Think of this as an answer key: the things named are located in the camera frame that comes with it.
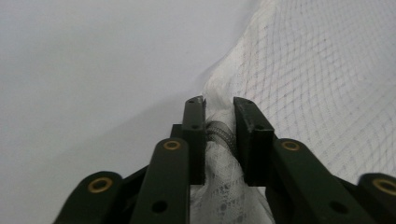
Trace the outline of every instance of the grid pattern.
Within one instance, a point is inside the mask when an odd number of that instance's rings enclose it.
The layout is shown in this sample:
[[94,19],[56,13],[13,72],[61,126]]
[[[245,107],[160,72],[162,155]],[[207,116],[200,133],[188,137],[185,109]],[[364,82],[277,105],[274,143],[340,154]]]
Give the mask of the grid pattern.
[[[395,9],[391,0],[263,1],[206,83],[210,120],[228,116],[234,130],[232,98],[248,98],[279,137],[304,142],[334,175],[352,183],[364,173],[396,175]],[[218,165],[224,153],[213,152],[219,147],[213,144],[206,156],[216,161],[207,168],[241,175],[237,164]],[[210,223],[256,223],[269,215],[243,208],[255,194],[243,182],[212,176],[208,183],[192,195],[193,214],[204,216],[203,201],[213,204],[211,212],[239,204],[231,213],[243,214],[227,219],[215,212]],[[231,201],[221,190],[230,185],[240,185]],[[249,203],[266,206],[261,199]]]

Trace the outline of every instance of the black mechanical arm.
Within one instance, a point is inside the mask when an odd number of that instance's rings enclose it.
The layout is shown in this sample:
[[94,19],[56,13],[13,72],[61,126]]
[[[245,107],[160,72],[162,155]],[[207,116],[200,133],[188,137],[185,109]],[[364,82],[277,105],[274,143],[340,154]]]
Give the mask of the black mechanical arm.
[[[362,175],[357,186],[332,175],[301,142],[278,139],[251,101],[233,99],[235,157],[250,187],[266,187],[276,223],[396,223],[396,178]],[[154,149],[150,164],[124,179],[83,179],[55,223],[190,223],[190,185],[205,183],[205,101],[185,104],[182,124]]]

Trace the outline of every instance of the mounting hole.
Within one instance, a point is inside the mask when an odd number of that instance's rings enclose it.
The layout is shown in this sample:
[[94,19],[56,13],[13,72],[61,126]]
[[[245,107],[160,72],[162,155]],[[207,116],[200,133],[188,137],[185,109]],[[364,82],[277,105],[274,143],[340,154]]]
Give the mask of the mounting hole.
[[91,193],[100,193],[108,190],[111,187],[111,185],[113,185],[113,181],[110,178],[99,177],[97,179],[94,179],[88,185],[88,191]]
[[346,214],[348,213],[347,207],[339,202],[330,202],[330,208],[336,212],[336,213],[340,213],[340,214]]
[[373,184],[379,190],[387,194],[396,196],[396,183],[387,179],[377,178],[373,180]]
[[180,143],[178,141],[167,141],[163,144],[163,147],[168,150],[175,150],[180,148]]
[[168,208],[168,204],[164,201],[158,201],[154,203],[151,207],[154,213],[163,213]]
[[283,142],[282,147],[291,151],[297,151],[298,149],[300,149],[300,146],[297,143],[291,141]]
[[254,129],[256,129],[256,130],[258,130],[258,131],[262,131],[262,130],[264,130],[264,126],[258,124],[258,125],[256,125],[256,126],[254,126]]

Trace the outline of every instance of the brass insert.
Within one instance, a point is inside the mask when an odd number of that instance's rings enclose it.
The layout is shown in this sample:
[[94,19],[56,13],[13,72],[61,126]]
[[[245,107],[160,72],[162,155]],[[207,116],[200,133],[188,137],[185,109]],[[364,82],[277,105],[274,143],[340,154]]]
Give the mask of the brass insert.
[[163,147],[168,150],[175,150],[180,148],[180,143],[178,141],[167,141],[163,144]]
[[94,179],[88,185],[88,191],[91,193],[100,193],[108,190],[113,185],[113,181],[108,177],[99,177]]
[[298,149],[300,149],[300,146],[297,143],[291,141],[283,142],[282,147],[291,151],[297,151]]
[[387,194],[396,196],[396,183],[387,179],[377,178],[373,180],[373,184],[379,190]]

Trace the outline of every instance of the white mesh netting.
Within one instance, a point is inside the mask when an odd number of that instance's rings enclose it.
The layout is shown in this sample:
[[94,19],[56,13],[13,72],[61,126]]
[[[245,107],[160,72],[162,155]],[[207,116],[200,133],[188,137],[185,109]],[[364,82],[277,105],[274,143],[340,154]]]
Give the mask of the white mesh netting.
[[[207,122],[234,132],[232,98],[248,98],[334,175],[396,175],[395,9],[392,0],[262,1],[205,86]],[[242,175],[230,150],[209,142],[191,222],[271,222],[263,189]]]

